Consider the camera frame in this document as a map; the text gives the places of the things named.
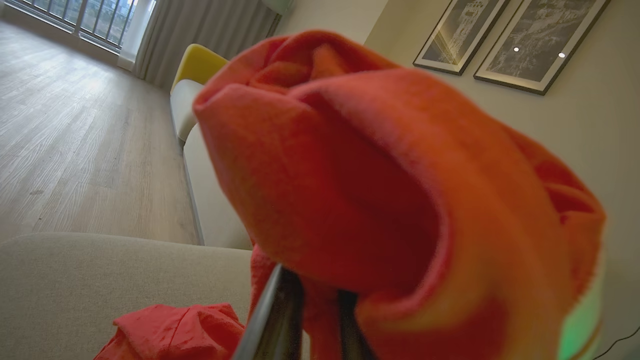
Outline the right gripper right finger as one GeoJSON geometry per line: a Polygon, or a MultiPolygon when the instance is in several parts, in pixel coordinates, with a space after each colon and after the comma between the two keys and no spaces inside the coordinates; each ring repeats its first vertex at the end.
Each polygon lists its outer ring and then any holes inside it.
{"type": "Polygon", "coordinates": [[[357,299],[358,296],[353,292],[338,292],[341,358],[374,360],[376,357],[355,319],[357,299]]]}

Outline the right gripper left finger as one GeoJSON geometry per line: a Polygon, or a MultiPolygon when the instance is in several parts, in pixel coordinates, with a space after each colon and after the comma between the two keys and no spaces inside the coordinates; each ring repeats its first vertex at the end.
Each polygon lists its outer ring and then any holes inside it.
{"type": "Polygon", "coordinates": [[[232,358],[301,359],[304,301],[304,289],[298,276],[277,264],[232,358]]]}

